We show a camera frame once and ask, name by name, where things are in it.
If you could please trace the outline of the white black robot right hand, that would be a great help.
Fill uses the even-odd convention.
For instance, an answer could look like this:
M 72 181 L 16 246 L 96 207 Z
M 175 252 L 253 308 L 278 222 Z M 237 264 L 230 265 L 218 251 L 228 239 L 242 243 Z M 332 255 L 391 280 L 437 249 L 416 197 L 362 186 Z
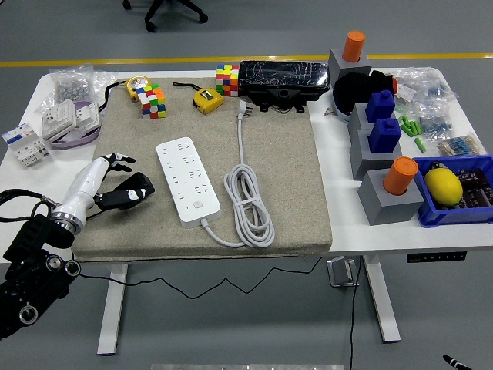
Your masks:
M 443 355 L 442 358 L 446 363 L 448 363 L 452 368 L 456 370 L 472 370 L 469 366 L 459 362 L 456 358 L 452 358 L 449 355 Z

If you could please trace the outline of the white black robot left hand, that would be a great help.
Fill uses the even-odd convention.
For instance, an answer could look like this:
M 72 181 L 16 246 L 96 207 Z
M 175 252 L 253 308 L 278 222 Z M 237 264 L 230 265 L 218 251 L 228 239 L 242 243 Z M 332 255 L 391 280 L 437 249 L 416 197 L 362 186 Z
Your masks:
M 155 192 L 149 178 L 143 173 L 134 173 L 113 191 L 101 193 L 99 188 L 109 171 L 130 173 L 127 163 L 135 163 L 130 156 L 112 153 L 100 156 L 82 169 L 75 177 L 62 203 L 53 210 L 52 218 L 86 222 L 86 211 L 97 206 L 100 210 L 134 207 Z

